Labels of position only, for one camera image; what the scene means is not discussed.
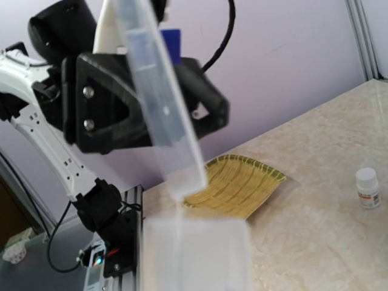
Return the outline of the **clear plastic pill organizer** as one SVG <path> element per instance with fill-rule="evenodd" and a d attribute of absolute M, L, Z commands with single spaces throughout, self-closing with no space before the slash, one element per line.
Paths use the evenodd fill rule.
<path fill-rule="evenodd" d="M 114 1 L 139 103 L 173 210 L 150 215 L 142 240 L 143 290 L 250 290 L 243 219 L 187 209 L 208 185 L 204 161 L 149 1 Z"/>

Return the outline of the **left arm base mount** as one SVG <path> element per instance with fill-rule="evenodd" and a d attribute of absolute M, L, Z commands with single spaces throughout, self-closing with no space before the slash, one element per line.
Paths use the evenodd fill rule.
<path fill-rule="evenodd" d="M 138 215 L 142 207 L 122 200 L 119 190 L 105 180 L 73 203 L 81 222 L 105 244 L 104 277 L 116 278 L 134 271 L 138 262 Z"/>

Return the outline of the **white pill bottle with cap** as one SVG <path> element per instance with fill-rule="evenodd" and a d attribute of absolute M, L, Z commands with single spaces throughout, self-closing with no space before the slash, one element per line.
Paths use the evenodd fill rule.
<path fill-rule="evenodd" d="M 365 209 L 378 207 L 381 202 L 381 197 L 376 171 L 370 167 L 365 167 L 359 169 L 355 177 L 361 206 Z"/>

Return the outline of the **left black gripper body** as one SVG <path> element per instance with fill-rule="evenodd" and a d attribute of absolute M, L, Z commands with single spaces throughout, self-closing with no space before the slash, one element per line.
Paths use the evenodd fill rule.
<path fill-rule="evenodd" d="M 76 58 L 50 66 L 48 77 L 32 85 L 46 121 L 63 133 L 76 132 Z"/>

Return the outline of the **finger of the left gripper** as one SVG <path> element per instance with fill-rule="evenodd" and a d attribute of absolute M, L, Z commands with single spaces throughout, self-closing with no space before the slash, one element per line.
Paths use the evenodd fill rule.
<path fill-rule="evenodd" d="M 207 78 L 199 61 L 182 58 L 179 64 L 174 65 L 174 70 L 188 112 L 192 114 L 199 105 L 208 112 L 199 119 L 189 116 L 196 137 L 202 139 L 225 128 L 229 123 L 230 103 Z"/>
<path fill-rule="evenodd" d="M 82 153 L 150 147 L 124 55 L 81 53 L 62 62 L 62 132 Z"/>

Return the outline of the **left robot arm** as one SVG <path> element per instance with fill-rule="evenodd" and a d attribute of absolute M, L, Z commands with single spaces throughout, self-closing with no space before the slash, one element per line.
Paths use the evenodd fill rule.
<path fill-rule="evenodd" d="M 191 58 L 180 32 L 162 32 L 165 1 L 58 1 L 30 18 L 23 43 L 1 53 L 1 119 L 27 137 L 69 200 L 120 203 L 118 189 L 76 158 L 153 147 L 172 196 L 207 187 L 197 141 L 224 128 L 229 102 Z"/>

